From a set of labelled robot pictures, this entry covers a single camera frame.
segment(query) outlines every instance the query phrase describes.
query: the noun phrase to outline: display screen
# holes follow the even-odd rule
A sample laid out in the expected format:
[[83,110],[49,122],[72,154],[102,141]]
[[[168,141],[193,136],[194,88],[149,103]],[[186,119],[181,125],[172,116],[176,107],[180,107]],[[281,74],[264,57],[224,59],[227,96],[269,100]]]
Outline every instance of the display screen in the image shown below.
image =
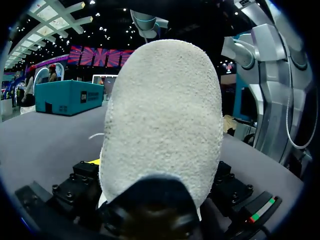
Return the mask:
[[122,59],[121,59],[121,67],[126,63],[130,55],[134,52],[134,50],[124,50],[122,52]]
[[73,45],[68,58],[68,64],[78,65],[81,56],[82,46]]
[[106,65],[108,68],[116,68],[119,66],[120,53],[121,50],[110,49],[108,63]]
[[93,62],[93,66],[95,67],[103,67],[106,64],[108,50],[103,48],[98,48],[95,51],[95,58]]
[[221,75],[236,74],[237,65],[233,61],[225,60],[220,62]]
[[95,53],[94,48],[85,46],[82,53],[80,65],[91,66],[94,53]]

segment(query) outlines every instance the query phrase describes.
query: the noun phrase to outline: person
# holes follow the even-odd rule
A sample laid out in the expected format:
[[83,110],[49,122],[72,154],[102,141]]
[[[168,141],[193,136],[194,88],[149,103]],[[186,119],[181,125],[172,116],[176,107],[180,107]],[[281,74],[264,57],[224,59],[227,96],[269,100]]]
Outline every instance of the person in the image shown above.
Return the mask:
[[25,91],[24,96],[21,100],[23,107],[31,107],[36,104],[35,96],[34,96],[34,81],[36,74],[36,66],[30,66],[29,72],[27,73],[27,77],[25,80]]
[[58,80],[57,73],[56,73],[56,65],[52,64],[49,66],[49,72],[50,72],[50,77],[49,77],[49,83],[51,82],[56,82]]

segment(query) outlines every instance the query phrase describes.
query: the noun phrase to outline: white cable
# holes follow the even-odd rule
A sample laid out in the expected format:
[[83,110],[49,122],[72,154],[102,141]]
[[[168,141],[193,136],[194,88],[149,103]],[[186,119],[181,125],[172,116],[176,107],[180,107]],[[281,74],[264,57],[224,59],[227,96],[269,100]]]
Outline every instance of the white cable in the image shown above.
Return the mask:
[[286,115],[285,115],[285,127],[286,127],[286,134],[288,135],[288,139],[289,142],[292,144],[292,146],[294,146],[296,149],[305,149],[312,141],[312,139],[314,138],[315,132],[316,132],[316,128],[317,128],[317,123],[318,123],[318,89],[316,90],[316,116],[315,116],[315,123],[314,123],[314,129],[313,129],[313,133],[309,139],[309,141],[303,145],[303,146],[298,146],[294,143],[294,141],[292,140],[291,136],[290,136],[290,132],[289,132],[289,125],[288,125],[288,115],[289,115],[289,104],[290,104],[290,95],[291,95],[291,88],[292,88],[292,73],[291,73],[291,64],[290,64],[290,59],[288,56],[288,65],[289,65],[289,97],[288,97],[288,104],[286,106]]
[[96,137],[96,136],[103,136],[103,135],[105,135],[104,133],[96,133],[96,134],[93,134],[92,136],[90,136],[89,137],[89,140],[91,140],[91,139],[93,139],[94,137]]

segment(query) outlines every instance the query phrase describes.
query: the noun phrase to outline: yellow object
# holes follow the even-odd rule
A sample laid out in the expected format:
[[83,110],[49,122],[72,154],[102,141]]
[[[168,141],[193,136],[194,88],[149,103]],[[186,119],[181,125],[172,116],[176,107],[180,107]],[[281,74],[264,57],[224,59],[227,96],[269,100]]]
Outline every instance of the yellow object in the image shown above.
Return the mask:
[[100,165],[100,158],[97,160],[89,161],[88,164]]

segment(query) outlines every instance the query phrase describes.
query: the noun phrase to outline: red cap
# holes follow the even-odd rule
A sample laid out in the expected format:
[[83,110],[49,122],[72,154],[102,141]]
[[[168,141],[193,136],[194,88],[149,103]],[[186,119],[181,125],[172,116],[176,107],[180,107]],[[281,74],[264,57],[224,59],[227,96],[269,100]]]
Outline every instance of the red cap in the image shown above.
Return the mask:
[[29,71],[35,70],[36,68],[37,68],[36,65],[31,65],[29,68]]

